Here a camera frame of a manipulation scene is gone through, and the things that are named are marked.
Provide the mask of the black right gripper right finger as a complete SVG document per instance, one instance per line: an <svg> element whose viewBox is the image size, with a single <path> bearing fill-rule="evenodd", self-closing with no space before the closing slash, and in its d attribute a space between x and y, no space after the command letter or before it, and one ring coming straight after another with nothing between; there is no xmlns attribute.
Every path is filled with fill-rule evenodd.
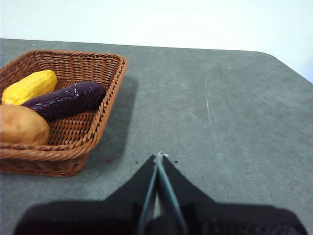
<svg viewBox="0 0 313 235"><path fill-rule="evenodd" d="M159 180L188 235L306 235L295 213L271 205L221 203L194 186L164 156Z"/></svg>

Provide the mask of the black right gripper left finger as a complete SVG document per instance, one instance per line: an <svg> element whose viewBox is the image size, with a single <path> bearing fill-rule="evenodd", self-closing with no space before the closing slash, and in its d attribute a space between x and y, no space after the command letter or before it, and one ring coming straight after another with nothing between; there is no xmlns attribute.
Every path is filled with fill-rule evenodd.
<svg viewBox="0 0 313 235"><path fill-rule="evenodd" d="M104 200L55 201L29 208L16 235L143 235L153 215L157 166L150 156Z"/></svg>

